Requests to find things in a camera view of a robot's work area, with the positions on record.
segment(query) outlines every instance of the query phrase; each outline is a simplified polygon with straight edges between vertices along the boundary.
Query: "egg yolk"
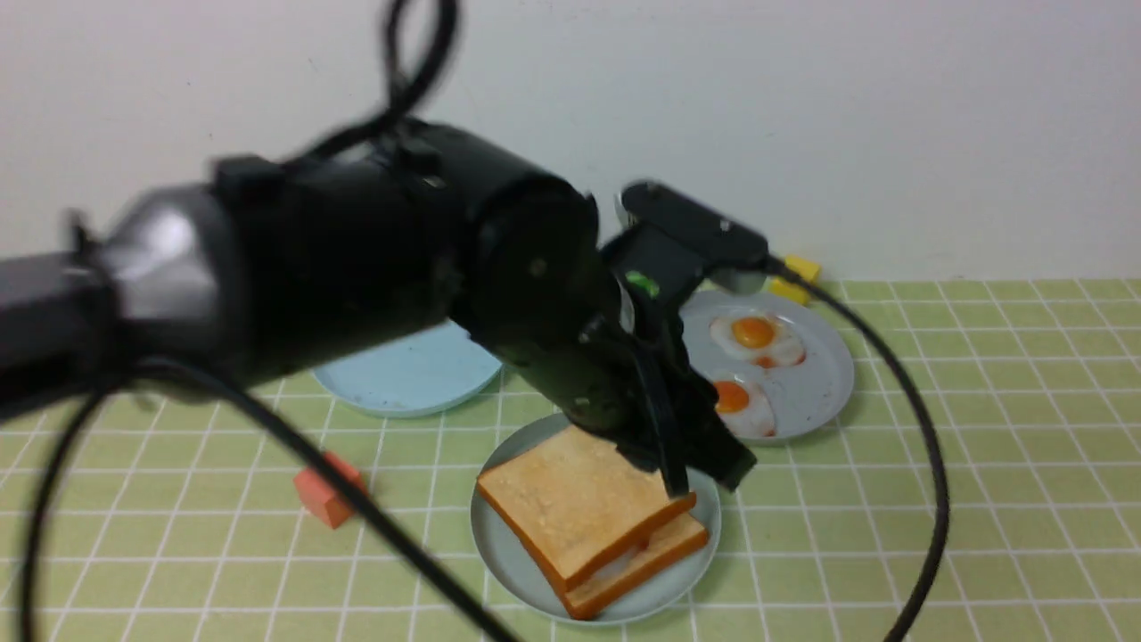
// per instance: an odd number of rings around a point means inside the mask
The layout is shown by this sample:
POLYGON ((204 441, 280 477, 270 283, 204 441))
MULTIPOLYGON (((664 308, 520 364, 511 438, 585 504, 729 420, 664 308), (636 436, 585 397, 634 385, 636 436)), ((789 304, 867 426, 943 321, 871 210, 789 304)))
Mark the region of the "egg yolk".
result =
POLYGON ((768 319, 759 316, 745 316, 733 323, 733 336, 745 348, 764 348, 772 343, 777 331, 768 319))
POLYGON ((739 413, 748 406, 748 392, 735 382, 714 382, 718 413, 739 413))

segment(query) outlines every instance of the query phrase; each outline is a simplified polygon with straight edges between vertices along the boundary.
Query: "toast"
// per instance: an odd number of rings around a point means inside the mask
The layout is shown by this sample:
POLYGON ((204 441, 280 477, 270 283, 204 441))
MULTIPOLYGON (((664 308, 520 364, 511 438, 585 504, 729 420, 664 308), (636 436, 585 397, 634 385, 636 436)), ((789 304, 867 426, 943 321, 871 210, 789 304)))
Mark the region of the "toast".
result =
POLYGON ((693 493, 671 499, 661 476, 639 471, 613 444, 575 426, 485 471, 476 488, 559 595, 697 503, 693 493))
POLYGON ((709 541, 705 527, 682 514, 655 531, 645 547, 612 562, 578 588, 557 595, 574 619, 593 619, 646 580, 704 548, 709 541))

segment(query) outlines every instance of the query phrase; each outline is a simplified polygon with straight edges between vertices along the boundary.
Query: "plate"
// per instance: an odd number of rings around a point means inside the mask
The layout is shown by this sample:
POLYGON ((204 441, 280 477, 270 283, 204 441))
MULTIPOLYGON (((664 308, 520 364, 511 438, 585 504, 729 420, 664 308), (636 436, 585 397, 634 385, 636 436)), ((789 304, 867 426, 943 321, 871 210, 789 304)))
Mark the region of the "plate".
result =
MULTIPOLYGON (((523 455, 569 423, 563 415, 551 415, 519 429, 492 453, 480 473, 523 455)), ((697 494, 697 505, 689 514, 710 533, 709 544, 626 593, 592 620, 576 620, 567 613, 539 566, 503 518, 478 491, 471 495, 471 534, 476 541, 476 550, 492 577, 503 588, 524 604, 559 621, 583 626, 618 626, 649 617, 678 601, 697 584, 709 569, 721 538, 721 499, 717 482, 694 469, 688 469, 688 473, 689 487, 697 494)))
POLYGON ((447 323, 313 372, 330 395, 367 415, 420 417, 470 399, 502 365, 447 323))
POLYGON ((777 434, 742 439, 752 445, 778 445, 812 432, 840 414, 856 387, 856 364, 840 333, 811 309, 784 296, 761 292, 735 296, 721 291, 695 293, 681 308, 682 342, 689 363, 705 379, 731 374, 761 385, 772 405, 777 434), (776 315, 804 343, 803 364, 764 369, 734 359, 713 343, 709 327, 714 316, 758 309, 776 315))

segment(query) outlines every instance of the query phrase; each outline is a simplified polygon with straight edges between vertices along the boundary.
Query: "fried egg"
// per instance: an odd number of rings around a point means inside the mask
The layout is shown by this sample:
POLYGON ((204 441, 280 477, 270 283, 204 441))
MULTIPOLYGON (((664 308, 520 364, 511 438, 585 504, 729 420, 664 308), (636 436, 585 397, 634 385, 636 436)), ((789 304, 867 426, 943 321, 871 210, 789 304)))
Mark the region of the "fried egg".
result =
POLYGON ((800 338, 772 314, 717 316, 710 338, 729 357, 761 368, 796 366, 807 356, 800 338))
POLYGON ((777 418, 768 396, 756 382, 720 380, 717 389, 717 414, 729 432, 742 439, 777 436, 777 418))

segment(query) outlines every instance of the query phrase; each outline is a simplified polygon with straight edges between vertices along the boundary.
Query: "green tiled table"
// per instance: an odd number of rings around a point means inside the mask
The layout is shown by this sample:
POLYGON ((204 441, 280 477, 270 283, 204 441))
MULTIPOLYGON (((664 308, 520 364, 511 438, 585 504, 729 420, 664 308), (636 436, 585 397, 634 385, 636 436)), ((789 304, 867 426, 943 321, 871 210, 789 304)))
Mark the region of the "green tiled table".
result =
MULTIPOLYGON (((913 640, 1141 640, 1141 281, 831 287, 906 359, 950 468, 950 552, 913 640)), ((467 503, 480 463, 552 411, 517 377, 416 421, 357 415, 308 376, 259 393, 365 472, 527 640, 873 641, 915 579, 931 493, 901 395, 855 332, 841 333, 858 375, 843 430, 758 449, 761 465, 726 498, 709 576, 624 629, 555 626, 475 555, 467 503)), ((54 640, 478 639, 359 522, 330 531, 307 517, 294 462, 235 414, 156 411, 116 399, 75 458, 42 598, 54 640)), ((22 511, 62 416, 0 431, 7 617, 22 511)))

